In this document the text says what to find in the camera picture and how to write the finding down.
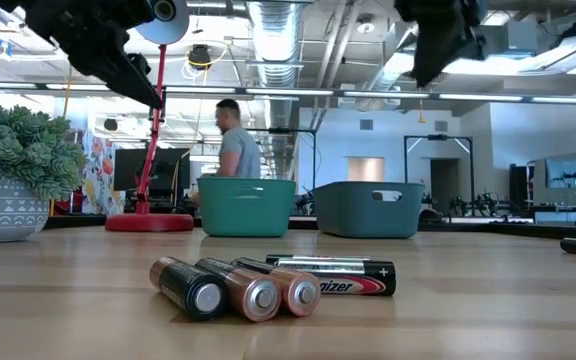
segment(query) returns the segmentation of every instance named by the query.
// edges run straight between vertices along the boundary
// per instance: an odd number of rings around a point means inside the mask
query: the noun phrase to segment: succulent plant
[[[0,105],[0,178],[24,182],[39,199],[66,200],[83,184],[87,162],[81,146],[65,141],[69,130],[64,118]]]

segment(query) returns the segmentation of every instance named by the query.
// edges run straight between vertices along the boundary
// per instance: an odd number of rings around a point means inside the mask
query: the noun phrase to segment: doorway
[[[450,213],[450,200],[459,195],[459,159],[430,160],[430,193],[433,208]]]
[[[348,181],[383,182],[384,178],[384,158],[348,157]]]

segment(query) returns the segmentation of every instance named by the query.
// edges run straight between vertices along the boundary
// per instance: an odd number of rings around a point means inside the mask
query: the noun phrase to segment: red lamp base
[[[188,231],[193,227],[192,216],[184,214],[117,214],[106,219],[106,231]]]

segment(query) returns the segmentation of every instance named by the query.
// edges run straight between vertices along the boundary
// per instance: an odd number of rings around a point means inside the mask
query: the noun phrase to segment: wooden table
[[[309,318],[189,323],[153,289],[174,255],[262,259],[268,252],[395,262],[394,297],[325,297]],[[0,244],[0,360],[574,359],[576,256],[557,241],[478,233],[350,240],[44,231]]]

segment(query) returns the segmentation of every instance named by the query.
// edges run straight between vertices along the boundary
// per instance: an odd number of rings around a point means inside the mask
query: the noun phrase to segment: teal plastic bin
[[[421,184],[336,182],[313,191],[317,226],[350,238],[409,238],[417,233]]]
[[[205,177],[197,183],[206,234],[280,237],[288,231],[294,181]]]

